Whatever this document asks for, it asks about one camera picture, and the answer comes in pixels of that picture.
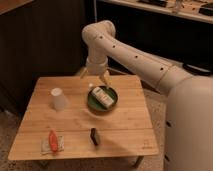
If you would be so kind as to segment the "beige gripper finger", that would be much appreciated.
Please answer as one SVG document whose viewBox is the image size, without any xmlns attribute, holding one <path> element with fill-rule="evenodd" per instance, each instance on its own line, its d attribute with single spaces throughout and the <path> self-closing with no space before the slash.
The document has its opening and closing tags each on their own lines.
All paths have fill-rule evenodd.
<svg viewBox="0 0 213 171">
<path fill-rule="evenodd" d="M 100 76 L 100 80 L 105 84 L 107 88 L 110 87 L 110 74 L 109 71 L 106 71 L 104 74 Z"/>
<path fill-rule="evenodd" d="M 84 68 L 80 74 L 80 78 L 83 79 L 87 75 L 87 69 Z"/>
</svg>

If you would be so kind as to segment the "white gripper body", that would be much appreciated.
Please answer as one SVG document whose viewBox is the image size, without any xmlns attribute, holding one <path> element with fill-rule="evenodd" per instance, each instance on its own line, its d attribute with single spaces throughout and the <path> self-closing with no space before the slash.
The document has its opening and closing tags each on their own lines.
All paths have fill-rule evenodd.
<svg viewBox="0 0 213 171">
<path fill-rule="evenodd" d="M 86 60 L 86 69 L 91 75 L 102 75 L 108 68 L 108 60 L 102 63 L 94 63 L 89 59 Z"/>
</svg>

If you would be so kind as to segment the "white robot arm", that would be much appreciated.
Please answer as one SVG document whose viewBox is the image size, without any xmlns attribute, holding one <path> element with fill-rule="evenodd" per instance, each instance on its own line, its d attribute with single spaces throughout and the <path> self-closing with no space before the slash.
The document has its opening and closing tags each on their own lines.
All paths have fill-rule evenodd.
<svg viewBox="0 0 213 171">
<path fill-rule="evenodd" d="M 213 78 L 122 43 L 115 32 L 109 20 L 84 26 L 87 71 L 103 76 L 112 58 L 167 96 L 164 171 L 213 171 Z"/>
</svg>

